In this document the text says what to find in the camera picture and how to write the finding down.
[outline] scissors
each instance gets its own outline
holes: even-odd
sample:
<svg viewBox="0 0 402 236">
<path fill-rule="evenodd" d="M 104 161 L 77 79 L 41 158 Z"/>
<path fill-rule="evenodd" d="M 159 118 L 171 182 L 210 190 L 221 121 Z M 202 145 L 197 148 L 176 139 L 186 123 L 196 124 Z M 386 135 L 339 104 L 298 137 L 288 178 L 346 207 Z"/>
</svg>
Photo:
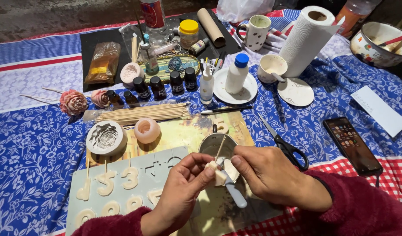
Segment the scissors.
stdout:
<svg viewBox="0 0 402 236">
<path fill-rule="evenodd" d="M 300 171 L 306 171 L 309 169 L 309 160 L 307 159 L 307 156 L 304 154 L 304 152 L 300 151 L 300 149 L 294 147 L 293 145 L 289 144 L 288 142 L 284 141 L 281 136 L 279 136 L 275 130 L 263 119 L 261 115 L 259 115 L 261 118 L 262 122 L 265 124 L 265 127 L 269 130 L 269 132 L 272 134 L 272 137 L 274 137 L 274 141 L 277 144 L 277 147 L 279 147 L 282 152 L 285 154 L 285 156 L 291 161 L 291 163 L 295 166 L 298 167 Z M 302 166 L 297 158 L 294 156 L 294 153 L 299 154 L 303 160 L 305 161 L 305 165 Z"/>
</svg>

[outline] jar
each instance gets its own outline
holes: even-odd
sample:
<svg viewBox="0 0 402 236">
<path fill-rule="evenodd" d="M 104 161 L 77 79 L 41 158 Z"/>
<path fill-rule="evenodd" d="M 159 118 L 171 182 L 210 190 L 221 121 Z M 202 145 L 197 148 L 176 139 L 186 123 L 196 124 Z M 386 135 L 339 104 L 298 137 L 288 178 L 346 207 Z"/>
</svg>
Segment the jar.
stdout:
<svg viewBox="0 0 402 236">
<path fill-rule="evenodd" d="M 198 42 L 198 22 L 195 20 L 184 20 L 179 25 L 180 45 L 188 50 Z"/>
</svg>

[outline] person's left hand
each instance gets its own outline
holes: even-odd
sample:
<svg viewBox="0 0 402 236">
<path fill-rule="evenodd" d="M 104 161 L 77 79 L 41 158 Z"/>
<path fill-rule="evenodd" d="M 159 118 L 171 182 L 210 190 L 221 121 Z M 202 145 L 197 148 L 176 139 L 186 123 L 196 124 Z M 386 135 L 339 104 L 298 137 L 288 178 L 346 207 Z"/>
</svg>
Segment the person's left hand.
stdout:
<svg viewBox="0 0 402 236">
<path fill-rule="evenodd" d="M 183 227 L 199 193 L 215 178 L 214 169 L 204 169 L 212 160 L 208 154 L 191 153 L 170 169 L 156 207 L 141 218 L 144 236 L 169 235 Z"/>
</svg>

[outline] black bottle cap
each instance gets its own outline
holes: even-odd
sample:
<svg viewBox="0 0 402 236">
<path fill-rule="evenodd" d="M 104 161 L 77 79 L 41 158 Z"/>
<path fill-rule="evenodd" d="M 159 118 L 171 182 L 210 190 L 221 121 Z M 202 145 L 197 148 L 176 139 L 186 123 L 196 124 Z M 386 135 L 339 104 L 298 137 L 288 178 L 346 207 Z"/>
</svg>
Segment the black bottle cap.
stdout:
<svg viewBox="0 0 402 236">
<path fill-rule="evenodd" d="M 125 91 L 125 92 L 124 92 L 124 97 L 125 97 L 125 98 L 131 98 L 131 97 L 132 97 L 131 91 L 130 91 L 130 90 Z"/>
<path fill-rule="evenodd" d="M 170 83 L 182 83 L 182 78 L 178 71 L 172 71 L 170 73 Z"/>
<path fill-rule="evenodd" d="M 144 83 L 144 79 L 141 77 L 135 77 L 132 83 L 134 84 L 135 91 L 138 93 L 143 93 L 148 89 L 146 83 Z"/>
<path fill-rule="evenodd" d="M 150 79 L 150 85 L 151 87 L 159 87 L 160 85 L 162 85 L 162 81 L 160 80 L 160 77 L 158 76 L 153 76 Z"/>
<path fill-rule="evenodd" d="M 106 92 L 106 95 L 108 96 L 108 98 L 114 98 L 115 95 L 116 95 L 116 93 L 115 93 L 114 90 L 108 90 L 108 91 Z"/>
<path fill-rule="evenodd" d="M 196 81 L 197 76 L 195 75 L 195 69 L 193 67 L 188 67 L 185 69 L 185 81 Z"/>
</svg>

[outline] phone screen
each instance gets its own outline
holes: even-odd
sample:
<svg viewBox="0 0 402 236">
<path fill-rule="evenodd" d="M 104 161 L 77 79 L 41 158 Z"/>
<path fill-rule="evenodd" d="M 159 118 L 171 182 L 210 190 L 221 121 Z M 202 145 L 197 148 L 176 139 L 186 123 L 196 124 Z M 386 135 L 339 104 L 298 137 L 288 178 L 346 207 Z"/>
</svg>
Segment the phone screen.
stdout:
<svg viewBox="0 0 402 236">
<path fill-rule="evenodd" d="M 334 141 L 338 142 L 338 146 L 342 148 L 347 155 L 346 157 L 359 174 L 382 169 L 379 161 L 374 157 L 347 118 L 326 120 L 325 122 L 336 139 Z"/>
</svg>

